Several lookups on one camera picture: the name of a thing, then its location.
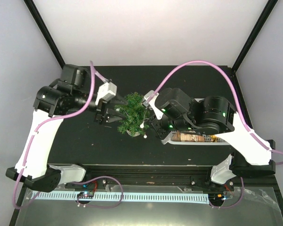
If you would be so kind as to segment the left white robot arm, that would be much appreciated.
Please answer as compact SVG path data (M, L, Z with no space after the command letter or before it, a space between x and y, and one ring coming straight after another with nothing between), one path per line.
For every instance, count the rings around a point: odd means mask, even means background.
M64 119L85 110L95 114L94 121L107 124L125 119L114 109L126 105L117 86L93 67L66 64L59 79L42 87L33 104L33 121L23 153L14 167L6 170L6 177L22 182L38 192L51 192L58 185L75 182L81 188L92 182L90 174L80 164L49 165L48 157L56 133Z

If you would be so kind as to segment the right black frame post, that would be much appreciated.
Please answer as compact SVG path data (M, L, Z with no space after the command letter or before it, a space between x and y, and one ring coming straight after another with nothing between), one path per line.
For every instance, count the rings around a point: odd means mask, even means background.
M242 62L244 61L245 57L247 56L250 48L252 47L253 43L255 42L257 36L259 35L260 31L262 30L263 26L265 25L266 21L268 20L270 14L272 13L273 9L275 8L278 0L268 0L266 5L264 6L260 16L258 17L254 27L252 28L246 42L244 43L239 55L237 56L232 70L236 73L241 66Z

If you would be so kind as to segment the left black frame post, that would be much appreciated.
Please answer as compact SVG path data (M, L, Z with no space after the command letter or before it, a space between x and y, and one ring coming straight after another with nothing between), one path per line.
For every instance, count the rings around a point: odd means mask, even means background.
M42 33L44 39L46 40L49 48L51 49L51 52L53 53L57 63L61 68L64 67L66 64L53 37L51 36L51 33L49 32L35 2L33 0L24 0L24 3L29 10L31 16L33 17L35 23L37 24L40 32Z

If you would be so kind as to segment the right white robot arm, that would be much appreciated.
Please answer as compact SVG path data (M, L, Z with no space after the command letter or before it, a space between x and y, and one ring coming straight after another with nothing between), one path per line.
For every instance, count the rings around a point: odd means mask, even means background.
M270 143L259 138L243 125L236 108L224 97L210 96L203 100L185 94L178 88L167 88L159 94L151 90L144 97L154 114L148 124L166 143L172 131L185 134L214 135L236 151L205 177L206 187L215 190L233 177L257 178L275 174Z

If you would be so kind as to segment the small green christmas tree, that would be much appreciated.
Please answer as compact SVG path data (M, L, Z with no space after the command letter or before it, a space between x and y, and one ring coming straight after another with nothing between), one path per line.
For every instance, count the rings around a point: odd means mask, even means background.
M146 130L149 128L145 121L149 118L150 112L144 107L143 95L134 92L125 96L127 105L116 105L115 110L126 116L125 120L120 121L118 132L127 133L131 137L139 135L147 137Z

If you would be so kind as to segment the white perforated plastic basket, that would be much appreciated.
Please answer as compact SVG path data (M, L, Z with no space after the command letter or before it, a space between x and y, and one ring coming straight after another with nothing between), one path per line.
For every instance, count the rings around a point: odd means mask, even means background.
M155 101L155 107L160 116L152 126L163 144L222 143L216 135L234 130L234 108L224 97L196 100L188 96L165 96Z

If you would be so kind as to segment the gold bow ornament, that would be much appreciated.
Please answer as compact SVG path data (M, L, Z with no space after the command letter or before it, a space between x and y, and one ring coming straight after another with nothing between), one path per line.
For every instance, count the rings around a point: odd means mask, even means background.
M223 139L221 139L221 138L219 138L219 137L217 137L215 135L211 135L210 137L211 137L211 142L213 142L213 143L215 143L215 142L217 142L217 143L223 142Z

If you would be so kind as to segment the beige fabric sack ornament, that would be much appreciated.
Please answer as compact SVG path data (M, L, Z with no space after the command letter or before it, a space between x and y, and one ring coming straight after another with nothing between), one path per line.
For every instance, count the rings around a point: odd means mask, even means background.
M174 142L205 142L205 138L203 136L181 132L176 132L171 140Z

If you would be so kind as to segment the black frame post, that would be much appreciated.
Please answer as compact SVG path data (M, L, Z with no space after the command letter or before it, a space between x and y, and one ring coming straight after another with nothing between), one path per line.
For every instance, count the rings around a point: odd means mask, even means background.
M53 53L57 63L61 68L64 67L66 64L53 37L51 36L51 33L49 32L35 2L33 0L24 0L24 3L29 10L31 16L33 17L35 23L37 24L40 32L42 33L44 39L46 40L49 48L51 49L51 52Z
M246 42L244 43L239 55L237 56L232 70L236 73L241 66L242 62L244 61L245 57L247 56L250 48L252 47L253 43L255 42L257 36L259 35L260 31L262 30L263 26L265 25L266 21L268 20L270 14L272 13L273 9L275 8L278 0L268 0L266 5L264 6L260 16L258 17L254 27L252 28Z

